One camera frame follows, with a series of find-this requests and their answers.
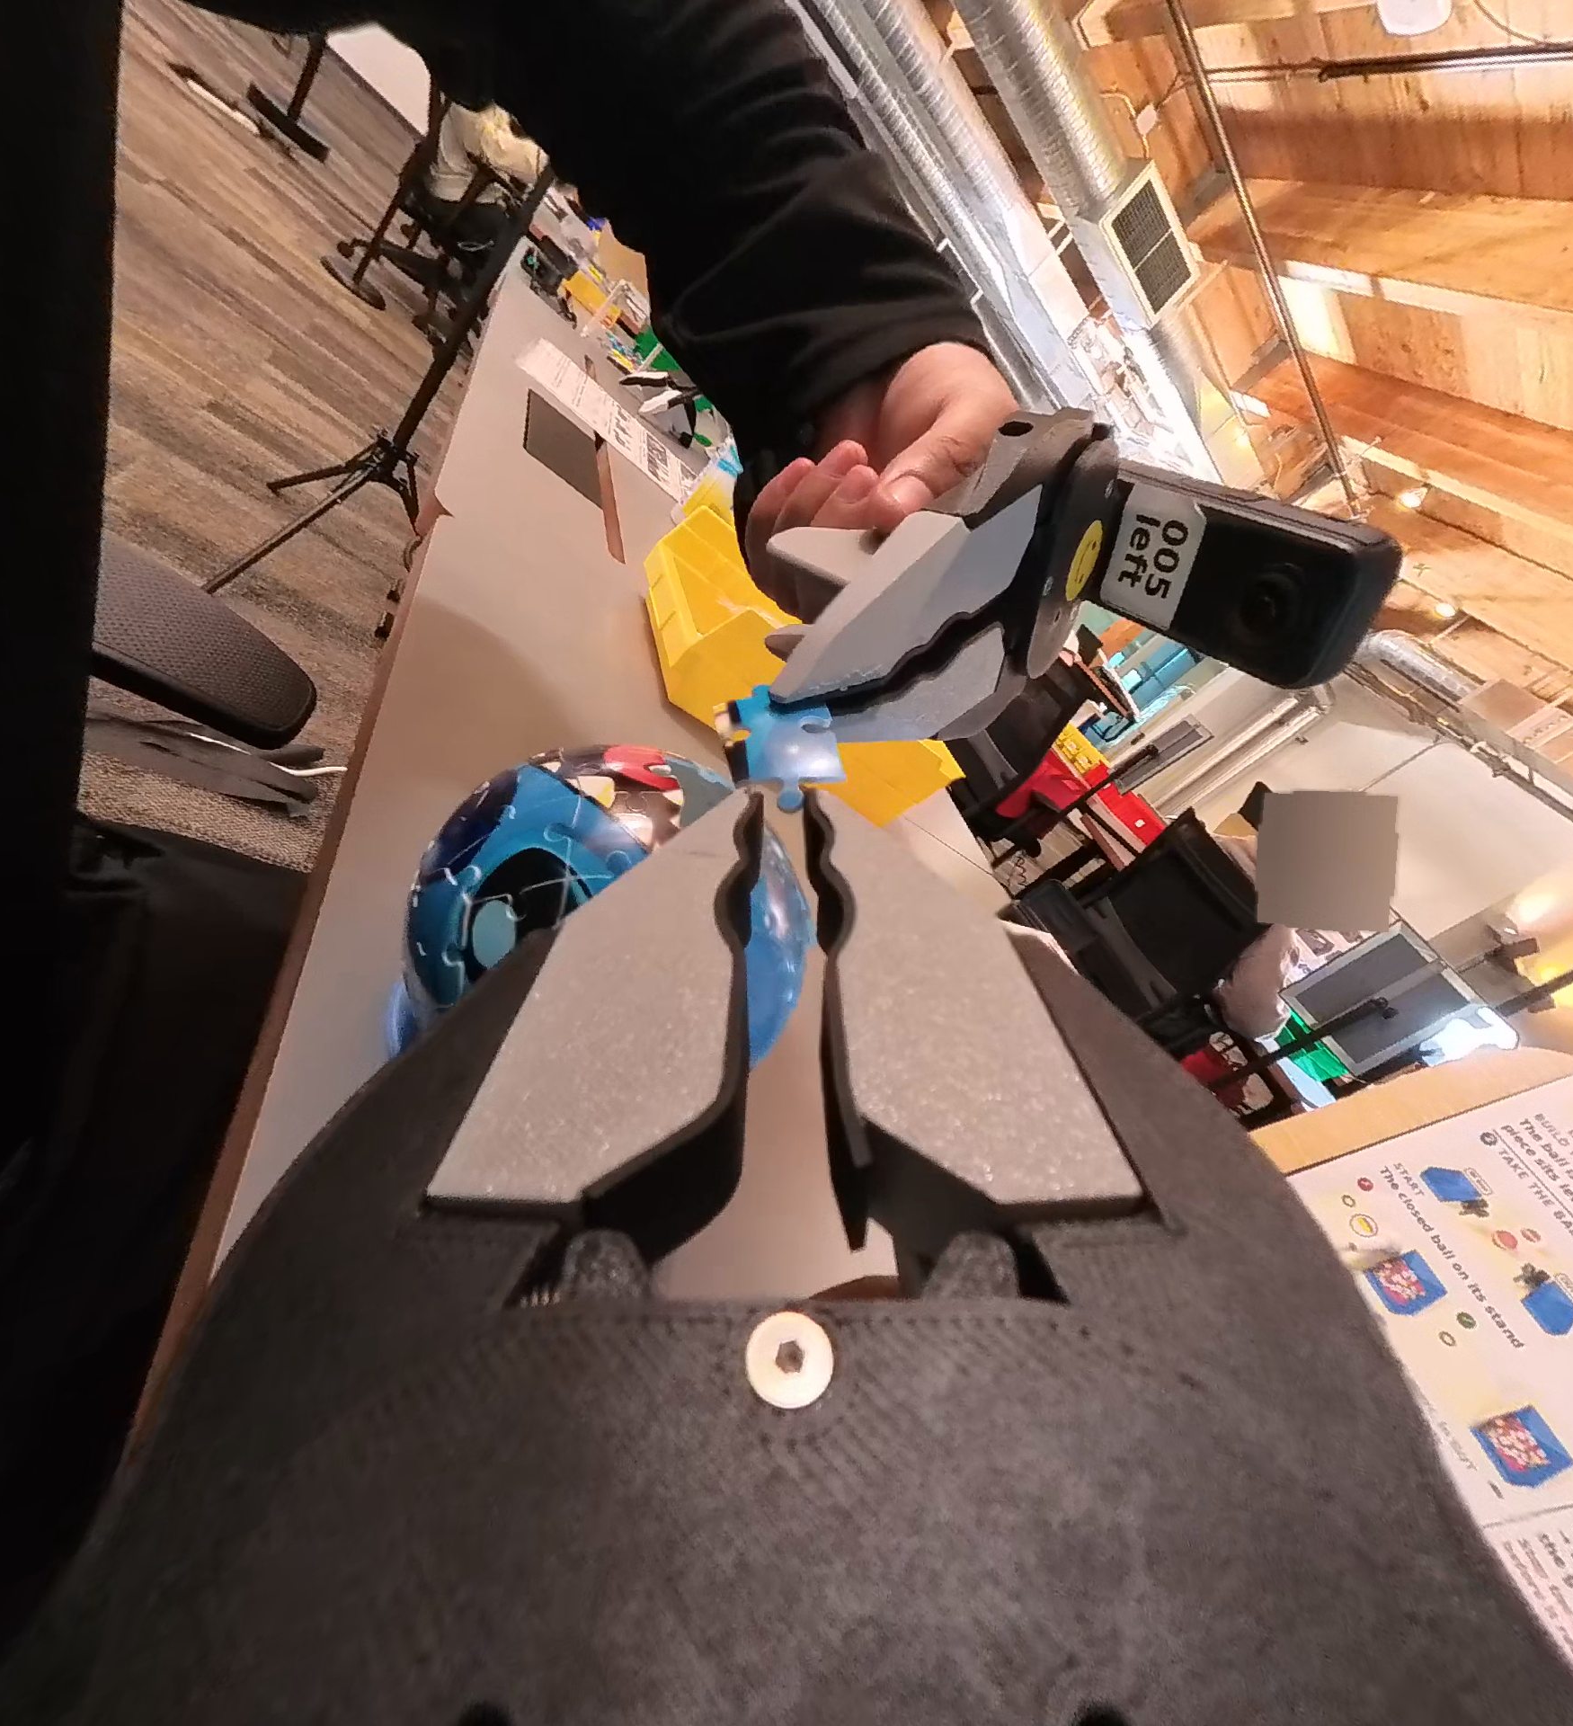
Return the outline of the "white paper sheet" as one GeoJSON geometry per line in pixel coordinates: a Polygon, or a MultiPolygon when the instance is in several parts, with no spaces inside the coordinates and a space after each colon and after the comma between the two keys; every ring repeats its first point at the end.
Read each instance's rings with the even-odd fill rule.
{"type": "Polygon", "coordinates": [[[581,359],[547,339],[536,339],[516,357],[516,368],[570,421],[646,475],[675,504],[690,497],[697,468],[688,463],[686,454],[679,444],[668,443],[668,435],[650,426],[635,408],[608,392],[581,359]]]}

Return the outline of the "illustrated instruction sheet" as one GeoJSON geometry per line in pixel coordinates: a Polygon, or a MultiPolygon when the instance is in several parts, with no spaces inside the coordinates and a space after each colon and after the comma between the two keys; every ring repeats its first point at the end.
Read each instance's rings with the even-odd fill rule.
{"type": "Polygon", "coordinates": [[[1290,1177],[1573,1666],[1573,1075],[1290,1177]]]}

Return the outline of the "black mat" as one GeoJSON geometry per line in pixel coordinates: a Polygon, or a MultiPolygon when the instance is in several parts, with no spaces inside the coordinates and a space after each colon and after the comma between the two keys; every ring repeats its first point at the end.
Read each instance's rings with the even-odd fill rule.
{"type": "Polygon", "coordinates": [[[592,506],[603,506],[597,446],[581,423],[528,388],[523,405],[521,446],[537,464],[556,475],[592,506]]]}

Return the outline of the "computer monitor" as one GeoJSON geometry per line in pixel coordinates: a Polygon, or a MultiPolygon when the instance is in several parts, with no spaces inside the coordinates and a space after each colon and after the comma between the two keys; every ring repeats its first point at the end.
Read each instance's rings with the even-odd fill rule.
{"type": "Polygon", "coordinates": [[[1371,934],[1279,994],[1357,1083],[1520,1046],[1520,1034],[1406,923],[1371,934]]]}

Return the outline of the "black office chair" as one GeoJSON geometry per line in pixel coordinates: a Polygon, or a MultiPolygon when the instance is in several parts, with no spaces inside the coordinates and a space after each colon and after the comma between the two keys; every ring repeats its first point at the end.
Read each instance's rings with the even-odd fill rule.
{"type": "Polygon", "coordinates": [[[86,754],[293,820],[342,774],[300,744],[316,707],[307,671],[222,599],[108,533],[90,673],[157,716],[86,702],[86,754]]]}

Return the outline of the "silver air duct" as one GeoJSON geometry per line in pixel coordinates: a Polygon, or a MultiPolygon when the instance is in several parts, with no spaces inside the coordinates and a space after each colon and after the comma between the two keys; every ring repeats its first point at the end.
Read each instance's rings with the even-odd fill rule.
{"type": "Polygon", "coordinates": [[[1123,448],[1217,481],[1235,410],[1186,314],[1145,332],[1112,314],[1103,207],[1143,163],[1105,116],[1052,4],[791,4],[865,142],[952,267],[1023,406],[1119,415],[1123,448]]]}

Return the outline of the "blue puzzle ball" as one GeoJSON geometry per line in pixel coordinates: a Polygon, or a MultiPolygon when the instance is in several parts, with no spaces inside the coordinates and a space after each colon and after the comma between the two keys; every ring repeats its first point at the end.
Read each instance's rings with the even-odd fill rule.
{"type": "Polygon", "coordinates": [[[389,1057],[532,934],[550,932],[731,793],[731,782],[644,745],[537,753],[474,789],[409,887],[389,1057]]]}

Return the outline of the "blue puzzle piece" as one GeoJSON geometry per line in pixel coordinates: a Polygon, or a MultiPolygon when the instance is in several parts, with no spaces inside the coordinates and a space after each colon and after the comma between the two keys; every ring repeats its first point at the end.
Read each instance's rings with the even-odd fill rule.
{"type": "Polygon", "coordinates": [[[731,782],[766,791],[782,814],[802,814],[811,793],[846,782],[824,706],[788,707],[759,686],[717,707],[713,718],[731,782]]]}

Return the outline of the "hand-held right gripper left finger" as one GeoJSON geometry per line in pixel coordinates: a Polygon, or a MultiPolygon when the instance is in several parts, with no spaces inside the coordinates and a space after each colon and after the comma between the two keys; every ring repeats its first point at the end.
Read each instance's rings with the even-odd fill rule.
{"type": "Polygon", "coordinates": [[[425,1204],[617,1233],[648,1266],[719,1215],[742,1164],[762,829],[762,794],[731,791],[566,918],[425,1204]]]}

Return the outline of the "air vent grille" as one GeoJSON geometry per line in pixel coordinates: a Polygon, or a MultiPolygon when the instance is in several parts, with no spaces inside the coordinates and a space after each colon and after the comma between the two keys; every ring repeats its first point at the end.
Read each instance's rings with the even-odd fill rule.
{"type": "Polygon", "coordinates": [[[1150,330],[1199,279],[1201,260],[1154,163],[1103,207],[1099,234],[1112,274],[1105,299],[1128,330],[1150,330]]]}

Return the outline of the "yellow storage bin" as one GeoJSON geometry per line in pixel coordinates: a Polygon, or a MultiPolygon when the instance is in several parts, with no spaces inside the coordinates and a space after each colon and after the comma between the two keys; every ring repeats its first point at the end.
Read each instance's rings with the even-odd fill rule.
{"type": "Polygon", "coordinates": [[[788,628],[749,579],[724,486],[697,483],[643,561],[644,606],[666,698],[713,727],[717,709],[773,682],[769,638],[788,628]]]}
{"type": "Polygon", "coordinates": [[[936,742],[838,744],[842,778],[811,789],[885,827],[963,778],[936,742]]]}

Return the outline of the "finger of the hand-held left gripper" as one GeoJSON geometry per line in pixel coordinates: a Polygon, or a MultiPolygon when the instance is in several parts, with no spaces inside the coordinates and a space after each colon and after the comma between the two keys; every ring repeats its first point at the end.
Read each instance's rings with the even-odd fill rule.
{"type": "Polygon", "coordinates": [[[945,664],[896,689],[840,709],[842,744],[965,740],[980,733],[1021,689],[1000,628],[962,644],[945,664]]]}
{"type": "Polygon", "coordinates": [[[788,530],[769,559],[820,609],[769,686],[788,707],[847,707],[1000,628],[1021,684],[1047,669],[1045,486],[969,513],[925,508],[889,535],[788,530]]]}

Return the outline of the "red storage bin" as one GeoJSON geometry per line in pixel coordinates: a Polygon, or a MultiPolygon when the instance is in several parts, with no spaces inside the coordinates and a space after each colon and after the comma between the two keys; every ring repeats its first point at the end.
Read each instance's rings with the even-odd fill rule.
{"type": "Polygon", "coordinates": [[[1163,834],[1166,822],[1135,791],[1123,789],[1110,764],[1090,749],[1063,753],[1052,747],[1023,782],[994,805],[1003,825],[1025,818],[1070,822],[1090,834],[1103,832],[1130,852],[1141,852],[1163,834]]]}

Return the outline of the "black tripod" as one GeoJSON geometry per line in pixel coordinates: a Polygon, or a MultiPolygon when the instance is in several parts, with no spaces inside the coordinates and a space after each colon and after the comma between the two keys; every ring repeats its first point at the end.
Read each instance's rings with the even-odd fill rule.
{"type": "Polygon", "coordinates": [[[498,229],[490,249],[487,249],[472,278],[472,287],[463,294],[456,312],[450,316],[443,336],[432,350],[427,370],[409,396],[396,425],[376,430],[365,444],[340,463],[302,470],[266,483],[264,488],[273,497],[295,492],[300,486],[320,486],[322,490],[313,502],[291,515],[278,530],[204,579],[200,586],[202,593],[224,591],[367,486],[389,490],[403,504],[409,522],[416,522],[420,513],[420,490],[416,484],[418,454],[412,446],[414,434],[425,421],[429,406],[438,399],[456,359],[463,348],[469,347],[476,323],[487,314],[494,289],[510,267],[516,249],[528,236],[534,216],[554,183],[554,169],[550,162],[543,162],[527,187],[527,192],[512,205],[503,225],[498,229]]]}

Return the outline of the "person's black clothing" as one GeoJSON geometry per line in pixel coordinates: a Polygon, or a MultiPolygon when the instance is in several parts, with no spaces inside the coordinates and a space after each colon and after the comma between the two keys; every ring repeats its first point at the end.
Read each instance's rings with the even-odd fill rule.
{"type": "Polygon", "coordinates": [[[119,4],[0,4],[0,1656],[128,1434],[304,880],[77,809],[119,4]]]}

